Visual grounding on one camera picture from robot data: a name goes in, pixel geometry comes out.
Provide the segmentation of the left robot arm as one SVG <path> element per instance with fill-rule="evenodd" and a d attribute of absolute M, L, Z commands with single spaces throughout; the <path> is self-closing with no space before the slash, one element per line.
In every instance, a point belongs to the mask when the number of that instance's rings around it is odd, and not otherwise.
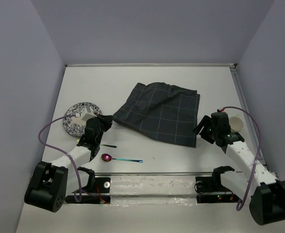
<path fill-rule="evenodd" d="M 82 191 L 89 192 L 95 185 L 94 171 L 85 166 L 97 156 L 103 134 L 111 126 L 111 115 L 93 114 L 70 152 L 60 150 L 64 154 L 62 157 L 51 162 L 41 161 L 35 166 L 24 202 L 53 213 L 70 194 L 76 202 L 81 202 Z"/>

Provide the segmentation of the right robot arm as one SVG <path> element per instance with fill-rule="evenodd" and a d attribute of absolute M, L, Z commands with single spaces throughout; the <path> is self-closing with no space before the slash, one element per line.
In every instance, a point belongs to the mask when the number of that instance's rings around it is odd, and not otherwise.
<path fill-rule="evenodd" d="M 249 206 L 250 214 L 258 225 L 285 220 L 285 181 L 269 172 L 253 154 L 244 138 L 232 132 L 227 113 L 217 111 L 204 116 L 193 130 L 205 141 L 216 144 L 240 169 L 220 166 L 211 176 L 196 177 L 197 194 L 227 192 L 239 198 L 236 209 Z"/>

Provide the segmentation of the dark grey checked cloth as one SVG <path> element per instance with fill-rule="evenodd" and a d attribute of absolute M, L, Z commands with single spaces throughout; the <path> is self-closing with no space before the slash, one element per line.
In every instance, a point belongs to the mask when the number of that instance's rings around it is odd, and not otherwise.
<path fill-rule="evenodd" d="M 137 83 L 113 121 L 150 139 L 194 148 L 200 94 L 166 83 Z"/>

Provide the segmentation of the cream cup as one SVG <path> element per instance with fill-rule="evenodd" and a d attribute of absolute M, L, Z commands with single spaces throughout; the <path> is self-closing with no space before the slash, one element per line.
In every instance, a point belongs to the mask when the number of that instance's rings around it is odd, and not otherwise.
<path fill-rule="evenodd" d="M 241 132 L 245 127 L 245 123 L 241 119 L 240 114 L 229 117 L 229 125 L 232 132 Z"/>

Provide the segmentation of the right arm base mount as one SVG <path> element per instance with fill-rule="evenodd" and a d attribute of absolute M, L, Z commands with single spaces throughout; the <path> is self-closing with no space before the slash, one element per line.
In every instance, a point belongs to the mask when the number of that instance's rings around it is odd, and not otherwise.
<path fill-rule="evenodd" d="M 235 171 L 230 166 L 220 166 L 213 170 L 210 176 L 195 178 L 194 191 L 197 193 L 197 203 L 237 203 L 239 197 L 222 185 L 221 175 Z"/>

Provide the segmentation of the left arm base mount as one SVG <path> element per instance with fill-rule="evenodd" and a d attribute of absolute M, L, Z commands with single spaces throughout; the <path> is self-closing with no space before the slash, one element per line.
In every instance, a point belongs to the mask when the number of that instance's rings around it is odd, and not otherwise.
<path fill-rule="evenodd" d="M 65 198 L 68 204 L 110 204 L 110 177 L 95 177 L 94 184 L 82 188 L 81 202 L 76 202 L 74 193 Z"/>

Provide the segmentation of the blue floral white plate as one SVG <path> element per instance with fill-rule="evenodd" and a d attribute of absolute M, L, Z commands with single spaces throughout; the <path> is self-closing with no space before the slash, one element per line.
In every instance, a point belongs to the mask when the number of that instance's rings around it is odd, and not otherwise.
<path fill-rule="evenodd" d="M 89 110 L 92 114 L 102 114 L 101 109 L 94 103 L 91 102 L 80 102 L 71 106 L 66 112 L 67 115 L 81 114 L 83 110 Z M 82 120 L 81 117 L 66 117 L 63 119 L 63 128 L 71 136 L 81 137 L 84 134 L 86 121 Z"/>

